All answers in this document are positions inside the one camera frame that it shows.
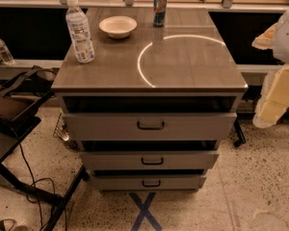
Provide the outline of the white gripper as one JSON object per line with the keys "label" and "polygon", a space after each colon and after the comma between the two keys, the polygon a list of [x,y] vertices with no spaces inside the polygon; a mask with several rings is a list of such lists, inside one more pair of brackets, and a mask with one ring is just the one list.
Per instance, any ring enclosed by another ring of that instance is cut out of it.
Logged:
{"label": "white gripper", "polygon": [[274,57],[286,63],[266,75],[252,119],[254,126],[269,128],[276,125],[289,108],[289,9],[277,24],[256,37],[251,46],[260,50],[273,49]]}

